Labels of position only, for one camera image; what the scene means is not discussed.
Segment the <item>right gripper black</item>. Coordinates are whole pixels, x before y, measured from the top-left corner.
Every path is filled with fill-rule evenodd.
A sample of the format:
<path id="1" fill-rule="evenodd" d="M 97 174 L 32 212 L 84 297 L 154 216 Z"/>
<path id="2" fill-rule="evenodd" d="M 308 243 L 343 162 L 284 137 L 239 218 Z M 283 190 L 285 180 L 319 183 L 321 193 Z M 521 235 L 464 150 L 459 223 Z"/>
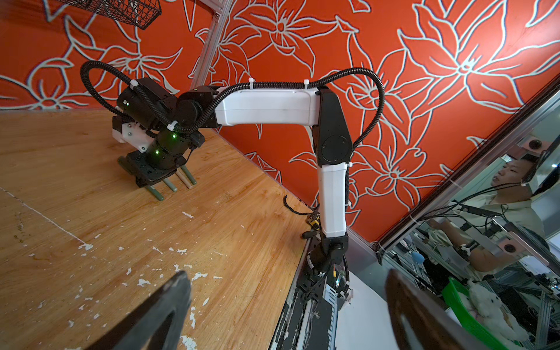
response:
<path id="1" fill-rule="evenodd" d="M 135 178 L 138 188 L 155 185 L 175 174 L 180 166 L 184 166 L 187 160 L 179 156 L 173 160 L 170 169 L 158 169 L 147 162 L 147 154 L 135 151 L 124 157 L 124 169 Z"/>

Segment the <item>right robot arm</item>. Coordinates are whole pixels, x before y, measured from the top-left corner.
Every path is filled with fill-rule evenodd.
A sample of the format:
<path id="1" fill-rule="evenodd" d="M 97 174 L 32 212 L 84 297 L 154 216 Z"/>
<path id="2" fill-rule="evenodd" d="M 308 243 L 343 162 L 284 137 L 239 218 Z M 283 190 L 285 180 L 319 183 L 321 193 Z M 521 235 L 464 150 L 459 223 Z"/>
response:
<path id="1" fill-rule="evenodd" d="M 322 273 L 343 259 L 348 246 L 346 207 L 354 152 L 338 96 L 324 82 L 257 83 L 230 87 L 200 86 L 175 95 L 155 81 L 131 80 L 117 100 L 112 135 L 133 147 L 120 158 L 137 186 L 148 188 L 186 166 L 188 154 L 202 147 L 205 129 L 234 140 L 261 127 L 246 147 L 274 165 L 290 156 L 312 163 L 311 196 L 320 218 L 321 242 L 309 266 Z"/>

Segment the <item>light green pen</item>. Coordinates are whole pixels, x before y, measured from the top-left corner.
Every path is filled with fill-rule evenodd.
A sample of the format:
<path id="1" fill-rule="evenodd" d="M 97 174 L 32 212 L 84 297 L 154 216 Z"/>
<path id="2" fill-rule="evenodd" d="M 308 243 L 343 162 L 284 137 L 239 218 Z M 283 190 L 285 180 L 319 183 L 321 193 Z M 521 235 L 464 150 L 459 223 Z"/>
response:
<path id="1" fill-rule="evenodd" d="M 164 179 L 163 183 L 168 186 L 174 193 L 178 191 L 178 188 L 172 183 L 170 179 Z"/>

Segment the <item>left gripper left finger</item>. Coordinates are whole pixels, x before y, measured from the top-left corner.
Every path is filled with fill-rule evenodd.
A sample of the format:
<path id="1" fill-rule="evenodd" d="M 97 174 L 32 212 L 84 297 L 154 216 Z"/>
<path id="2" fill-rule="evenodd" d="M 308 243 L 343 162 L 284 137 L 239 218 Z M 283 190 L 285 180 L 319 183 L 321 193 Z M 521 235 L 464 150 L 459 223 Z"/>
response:
<path id="1" fill-rule="evenodd" d="M 191 303 L 191 281 L 179 271 L 88 348 L 177 349 Z"/>

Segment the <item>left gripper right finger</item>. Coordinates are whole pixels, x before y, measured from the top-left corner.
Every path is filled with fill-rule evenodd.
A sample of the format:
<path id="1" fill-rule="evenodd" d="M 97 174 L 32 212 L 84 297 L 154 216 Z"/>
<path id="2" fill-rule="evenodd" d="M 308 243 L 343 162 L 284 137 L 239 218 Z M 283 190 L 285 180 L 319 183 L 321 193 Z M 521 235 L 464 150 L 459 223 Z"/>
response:
<path id="1" fill-rule="evenodd" d="M 401 272 L 390 270 L 384 289 L 399 349 L 486 348 Z"/>

